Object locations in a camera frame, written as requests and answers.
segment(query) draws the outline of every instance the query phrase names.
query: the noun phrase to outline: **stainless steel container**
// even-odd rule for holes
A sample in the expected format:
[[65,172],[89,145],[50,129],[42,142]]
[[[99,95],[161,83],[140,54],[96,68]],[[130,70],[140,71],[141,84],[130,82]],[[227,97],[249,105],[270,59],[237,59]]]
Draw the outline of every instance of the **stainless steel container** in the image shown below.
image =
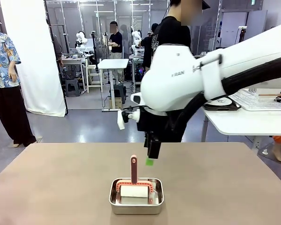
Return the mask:
[[110,188],[109,202],[114,214],[126,215],[155,215],[161,212],[161,207],[164,202],[164,194],[162,183],[157,178],[138,178],[139,181],[148,180],[152,182],[154,187],[154,198],[148,204],[128,205],[120,204],[120,193],[116,192],[116,183],[119,180],[131,180],[131,178],[117,178],[115,179]]

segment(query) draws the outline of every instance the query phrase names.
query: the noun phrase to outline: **gray plastic stool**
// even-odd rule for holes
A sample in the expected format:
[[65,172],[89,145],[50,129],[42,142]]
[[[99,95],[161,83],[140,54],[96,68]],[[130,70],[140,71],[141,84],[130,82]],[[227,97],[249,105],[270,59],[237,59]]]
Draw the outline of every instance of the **gray plastic stool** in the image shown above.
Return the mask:
[[[73,86],[75,90],[68,90],[68,86]],[[75,94],[77,97],[80,96],[80,86],[79,81],[77,79],[74,80],[66,80],[65,81],[66,86],[66,96],[69,97],[71,94]]]
[[125,104],[126,102],[126,98],[125,98],[125,95],[123,93],[123,83],[120,83],[118,85],[114,85],[114,90],[119,90],[120,91],[120,96],[122,98],[122,103]]

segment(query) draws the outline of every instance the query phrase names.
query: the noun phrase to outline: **hand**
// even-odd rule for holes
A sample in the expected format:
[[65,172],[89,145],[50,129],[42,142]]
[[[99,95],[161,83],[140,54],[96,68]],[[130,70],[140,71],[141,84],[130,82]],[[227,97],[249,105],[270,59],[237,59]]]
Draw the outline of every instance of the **hand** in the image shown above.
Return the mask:
[[16,74],[14,68],[10,68],[10,67],[9,67],[8,75],[9,75],[9,78],[12,79],[12,82],[15,82],[15,81],[16,81],[16,79],[17,79],[17,74]]
[[61,67],[64,66],[62,58],[60,58],[60,66],[61,66]]

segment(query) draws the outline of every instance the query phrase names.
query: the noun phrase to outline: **khaki pants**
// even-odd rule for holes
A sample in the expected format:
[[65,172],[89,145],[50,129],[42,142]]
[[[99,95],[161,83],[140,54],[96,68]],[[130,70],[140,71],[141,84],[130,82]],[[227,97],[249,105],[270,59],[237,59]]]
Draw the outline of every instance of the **khaki pants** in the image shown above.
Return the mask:
[[[122,59],[122,53],[112,52],[111,59],[113,59],[113,60]],[[111,69],[111,71],[112,71],[112,75],[114,76],[115,79],[118,78],[119,81],[124,82],[125,79],[124,79],[124,76],[122,75],[123,74],[122,69],[117,69],[117,70]]]

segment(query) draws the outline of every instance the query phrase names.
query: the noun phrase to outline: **blue floral shirt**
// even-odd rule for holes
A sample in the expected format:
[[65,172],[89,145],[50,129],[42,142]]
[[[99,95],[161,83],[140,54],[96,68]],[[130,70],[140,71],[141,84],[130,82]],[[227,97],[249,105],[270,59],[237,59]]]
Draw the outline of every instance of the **blue floral shirt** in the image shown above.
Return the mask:
[[8,68],[11,61],[15,61],[16,64],[21,63],[11,39],[7,34],[0,33],[0,88],[19,85],[19,78],[15,82],[12,82],[12,78],[9,78]]

